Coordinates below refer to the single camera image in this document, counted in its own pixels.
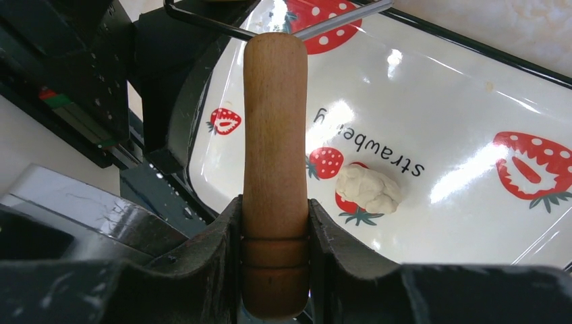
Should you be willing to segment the white dough lump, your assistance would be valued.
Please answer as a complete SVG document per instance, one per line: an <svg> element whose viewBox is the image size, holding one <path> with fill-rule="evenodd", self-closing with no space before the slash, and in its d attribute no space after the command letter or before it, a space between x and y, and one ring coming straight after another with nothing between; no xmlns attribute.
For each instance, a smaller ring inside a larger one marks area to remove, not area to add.
<svg viewBox="0 0 572 324"><path fill-rule="evenodd" d="M388 176L351 164L338 173L335 192L345 201L356 204L367 213L391 214L403 200L400 187Z"/></svg>

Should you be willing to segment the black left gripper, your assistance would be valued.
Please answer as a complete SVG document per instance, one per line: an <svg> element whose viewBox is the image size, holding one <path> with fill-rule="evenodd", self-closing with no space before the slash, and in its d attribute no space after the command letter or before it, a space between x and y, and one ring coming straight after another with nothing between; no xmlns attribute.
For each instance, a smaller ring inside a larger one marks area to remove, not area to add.
<svg viewBox="0 0 572 324"><path fill-rule="evenodd" d="M2 1L1 75L67 95L97 120L142 99L144 156L181 171L212 71L257 1L160 1L134 25L119 1Z"/></svg>

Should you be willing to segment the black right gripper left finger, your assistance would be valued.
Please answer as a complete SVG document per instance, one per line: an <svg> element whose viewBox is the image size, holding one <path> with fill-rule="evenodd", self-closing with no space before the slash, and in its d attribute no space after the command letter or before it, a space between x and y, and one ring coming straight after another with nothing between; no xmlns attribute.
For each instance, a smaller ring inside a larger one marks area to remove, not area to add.
<svg viewBox="0 0 572 324"><path fill-rule="evenodd" d="M2 323L236 323L242 198L146 267L125 260L1 263Z"/></svg>

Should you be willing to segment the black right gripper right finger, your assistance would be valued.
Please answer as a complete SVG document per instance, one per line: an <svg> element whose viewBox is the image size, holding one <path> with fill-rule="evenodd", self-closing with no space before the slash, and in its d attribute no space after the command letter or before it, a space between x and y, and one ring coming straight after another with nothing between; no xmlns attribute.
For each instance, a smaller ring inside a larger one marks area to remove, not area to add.
<svg viewBox="0 0 572 324"><path fill-rule="evenodd" d="M544 266L397 264L309 201L315 323L570 323L571 276Z"/></svg>

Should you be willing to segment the wooden dough roller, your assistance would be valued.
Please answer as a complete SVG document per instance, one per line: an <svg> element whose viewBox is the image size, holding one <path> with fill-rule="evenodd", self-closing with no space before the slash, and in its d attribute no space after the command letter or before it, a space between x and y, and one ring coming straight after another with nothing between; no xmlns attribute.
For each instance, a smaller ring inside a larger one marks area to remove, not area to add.
<svg viewBox="0 0 572 324"><path fill-rule="evenodd" d="M309 291L306 182L308 55L305 41L390 8L374 1L287 34L255 34L182 10L169 16L245 41L245 167L241 213L241 295L263 320L299 315Z"/></svg>

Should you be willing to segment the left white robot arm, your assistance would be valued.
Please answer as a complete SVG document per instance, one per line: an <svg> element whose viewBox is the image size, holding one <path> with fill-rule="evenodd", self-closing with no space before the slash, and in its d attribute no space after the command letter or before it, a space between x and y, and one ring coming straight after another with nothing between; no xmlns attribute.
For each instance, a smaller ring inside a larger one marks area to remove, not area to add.
<svg viewBox="0 0 572 324"><path fill-rule="evenodd" d="M133 23L118 1L2 1L1 94L95 165L156 165L184 213L217 212L192 186L189 162L216 62L255 1L164 1ZM106 248L148 260L185 235L134 188L136 204L66 175L29 167L4 205L74 236L66 255L99 259Z"/></svg>

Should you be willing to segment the strawberry print rectangular tray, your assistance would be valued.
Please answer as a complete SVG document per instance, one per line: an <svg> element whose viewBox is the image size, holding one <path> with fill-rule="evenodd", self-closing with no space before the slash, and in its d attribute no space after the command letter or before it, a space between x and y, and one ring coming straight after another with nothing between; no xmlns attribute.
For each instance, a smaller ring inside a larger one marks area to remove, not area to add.
<svg viewBox="0 0 572 324"><path fill-rule="evenodd" d="M293 34L353 1L261 1L240 26ZM571 268L571 78L388 8L305 41L308 198L396 263ZM188 170L216 212L244 190L245 41L214 66ZM357 164L391 214L336 192Z"/></svg>

